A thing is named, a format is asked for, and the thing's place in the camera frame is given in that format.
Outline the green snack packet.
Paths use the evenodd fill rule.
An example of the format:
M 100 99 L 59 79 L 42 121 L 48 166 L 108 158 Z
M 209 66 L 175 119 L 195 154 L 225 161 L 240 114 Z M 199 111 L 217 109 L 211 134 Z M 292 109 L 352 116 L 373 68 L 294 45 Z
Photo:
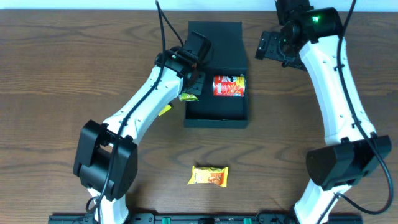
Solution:
M 197 96 L 191 93 L 181 93 L 178 98 L 180 101 L 198 101 Z

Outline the red Pringles can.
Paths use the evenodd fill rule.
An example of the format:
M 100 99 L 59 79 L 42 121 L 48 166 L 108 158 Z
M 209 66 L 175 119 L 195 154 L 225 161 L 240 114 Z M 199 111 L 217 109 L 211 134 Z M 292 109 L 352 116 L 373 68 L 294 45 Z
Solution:
M 244 97 L 246 80 L 244 76 L 216 75 L 213 78 L 213 95 Z

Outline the yellow snack packet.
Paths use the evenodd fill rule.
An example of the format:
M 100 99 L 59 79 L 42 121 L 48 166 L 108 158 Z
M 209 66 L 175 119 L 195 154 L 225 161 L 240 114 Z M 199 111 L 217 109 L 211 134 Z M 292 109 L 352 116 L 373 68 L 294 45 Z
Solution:
M 172 104 L 167 104 L 165 107 L 159 112 L 158 116 L 162 116 L 164 113 L 168 112 L 172 109 Z

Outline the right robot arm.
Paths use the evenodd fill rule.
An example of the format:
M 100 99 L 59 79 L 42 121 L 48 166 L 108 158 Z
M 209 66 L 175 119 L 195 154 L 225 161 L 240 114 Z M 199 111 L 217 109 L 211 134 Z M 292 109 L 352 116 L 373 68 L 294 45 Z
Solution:
M 377 167 L 387 179 L 387 202 L 379 209 L 384 213 L 394 198 L 384 160 L 392 143 L 388 136 L 377 135 L 354 84 L 346 54 L 349 21 L 332 7 L 315 9 L 308 0 L 278 0 L 275 6 L 281 29 L 262 33 L 256 58 L 308 72 L 325 133 L 325 147 L 307 153 L 310 180 L 284 222 L 331 222 L 337 201 Z

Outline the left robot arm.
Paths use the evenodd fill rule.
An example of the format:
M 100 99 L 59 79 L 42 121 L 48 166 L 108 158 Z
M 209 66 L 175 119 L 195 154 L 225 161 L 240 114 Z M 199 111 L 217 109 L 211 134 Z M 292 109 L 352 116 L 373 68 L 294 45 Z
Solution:
M 146 82 L 102 123 L 88 121 L 80 131 L 73 173 L 92 198 L 86 211 L 95 223 L 124 223 L 125 195 L 137 175 L 137 147 L 160 112 L 199 78 L 211 41 L 191 32 L 185 44 L 158 54 Z

